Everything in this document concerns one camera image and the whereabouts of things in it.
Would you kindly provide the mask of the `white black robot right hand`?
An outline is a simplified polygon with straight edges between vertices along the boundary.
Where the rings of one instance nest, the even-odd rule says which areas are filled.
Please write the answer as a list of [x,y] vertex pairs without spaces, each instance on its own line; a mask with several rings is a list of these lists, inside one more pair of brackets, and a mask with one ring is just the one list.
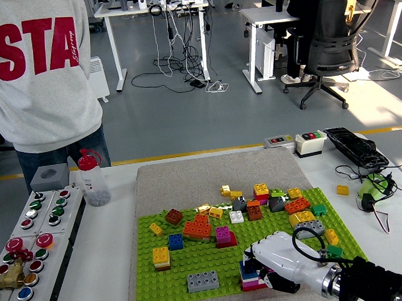
[[255,272],[269,288],[281,292],[295,293],[302,284],[325,298],[338,298],[341,291],[340,266],[285,232],[253,243],[244,251],[243,264],[247,273]]

